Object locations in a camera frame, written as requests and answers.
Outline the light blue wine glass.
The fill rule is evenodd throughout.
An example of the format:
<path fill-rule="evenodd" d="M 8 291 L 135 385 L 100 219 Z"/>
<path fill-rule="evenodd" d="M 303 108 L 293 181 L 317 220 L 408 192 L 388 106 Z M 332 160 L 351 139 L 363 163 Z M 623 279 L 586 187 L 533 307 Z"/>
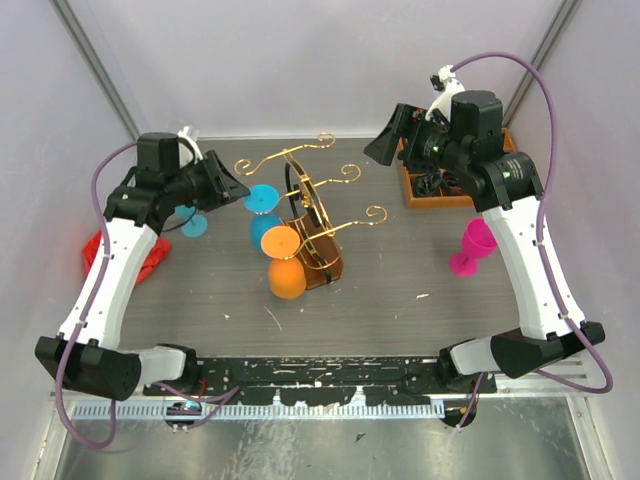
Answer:
<path fill-rule="evenodd" d="M 186 237 L 197 238 L 207 231 L 208 220 L 195 207 L 179 206 L 175 213 L 181 218 L 179 229 Z"/>

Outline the wooden compartment tray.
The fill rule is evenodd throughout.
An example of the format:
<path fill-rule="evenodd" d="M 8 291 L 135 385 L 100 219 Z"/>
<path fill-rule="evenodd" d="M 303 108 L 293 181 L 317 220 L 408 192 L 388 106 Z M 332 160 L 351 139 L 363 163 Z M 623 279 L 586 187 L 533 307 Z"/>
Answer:
<path fill-rule="evenodd" d="M 462 193 L 459 182 L 452 173 L 440 170 L 411 174 L 400 160 L 396 164 L 407 208 L 425 210 L 473 207 L 473 201 Z"/>

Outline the red cloth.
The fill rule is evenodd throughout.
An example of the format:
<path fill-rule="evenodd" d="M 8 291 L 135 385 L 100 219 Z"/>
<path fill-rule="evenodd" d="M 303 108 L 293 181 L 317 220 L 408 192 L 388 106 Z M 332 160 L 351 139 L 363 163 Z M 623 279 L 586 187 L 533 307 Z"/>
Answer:
<path fill-rule="evenodd" d="M 85 276 L 88 276 L 94 260 L 97 255 L 98 247 L 101 244 L 101 233 L 97 231 L 84 245 L 81 256 L 84 267 Z M 135 285 L 138 286 L 144 280 L 146 280 L 156 268 L 169 256 L 172 249 L 172 244 L 164 237 L 159 237 L 151 251 L 146 256 L 138 276 L 135 281 Z"/>

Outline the orange wine glass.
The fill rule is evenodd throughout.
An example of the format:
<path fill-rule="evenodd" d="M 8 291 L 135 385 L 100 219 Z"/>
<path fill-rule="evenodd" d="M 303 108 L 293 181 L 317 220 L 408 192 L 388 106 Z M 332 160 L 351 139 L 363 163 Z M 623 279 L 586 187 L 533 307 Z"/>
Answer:
<path fill-rule="evenodd" d="M 282 299 L 295 299 L 306 289 L 304 268 L 296 257 L 301 240 L 291 227 L 276 226 L 261 239 L 263 252 L 271 259 L 268 279 L 271 292 Z"/>

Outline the pink wine glass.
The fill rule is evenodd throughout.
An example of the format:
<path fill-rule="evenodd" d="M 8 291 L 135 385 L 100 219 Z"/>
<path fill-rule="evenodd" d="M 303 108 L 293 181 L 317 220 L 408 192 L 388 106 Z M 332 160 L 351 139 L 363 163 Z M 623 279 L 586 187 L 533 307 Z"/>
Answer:
<path fill-rule="evenodd" d="M 478 271 L 478 261 L 497 249 L 497 241 L 482 218 L 472 220 L 466 227 L 460 243 L 461 250 L 451 255 L 449 268 L 462 278 L 471 278 Z"/>

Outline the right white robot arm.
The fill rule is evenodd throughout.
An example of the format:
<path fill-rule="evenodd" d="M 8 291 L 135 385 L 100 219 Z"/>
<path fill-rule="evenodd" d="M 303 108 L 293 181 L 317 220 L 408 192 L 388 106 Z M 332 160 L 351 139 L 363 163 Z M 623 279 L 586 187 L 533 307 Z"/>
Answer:
<path fill-rule="evenodd" d="M 515 379 L 602 343 L 602 324 L 588 321 L 571 294 L 543 220 L 544 190 L 533 160 L 504 148 L 501 101 L 470 90 L 446 108 L 399 103 L 364 153 L 381 165 L 400 160 L 411 173 L 452 173 L 496 240 L 515 294 L 517 328 L 442 349 L 438 379 L 459 394 L 474 375 Z"/>

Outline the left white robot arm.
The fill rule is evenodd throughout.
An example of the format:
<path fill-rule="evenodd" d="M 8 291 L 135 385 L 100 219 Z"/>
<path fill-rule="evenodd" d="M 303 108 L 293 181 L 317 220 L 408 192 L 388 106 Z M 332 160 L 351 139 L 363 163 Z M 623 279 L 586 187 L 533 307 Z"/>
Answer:
<path fill-rule="evenodd" d="M 192 348 L 159 344 L 120 349 L 121 327 L 144 261 L 176 208 L 201 212 L 229 205 L 249 190 L 215 151 L 194 151 L 187 164 L 180 149 L 188 140 L 150 132 L 133 148 L 136 163 L 106 201 L 96 201 L 100 243 L 85 283 L 67 319 L 53 337 L 37 341 L 35 356 L 64 390 L 115 401 L 141 386 L 164 382 L 178 396 L 194 393 L 200 367 Z"/>

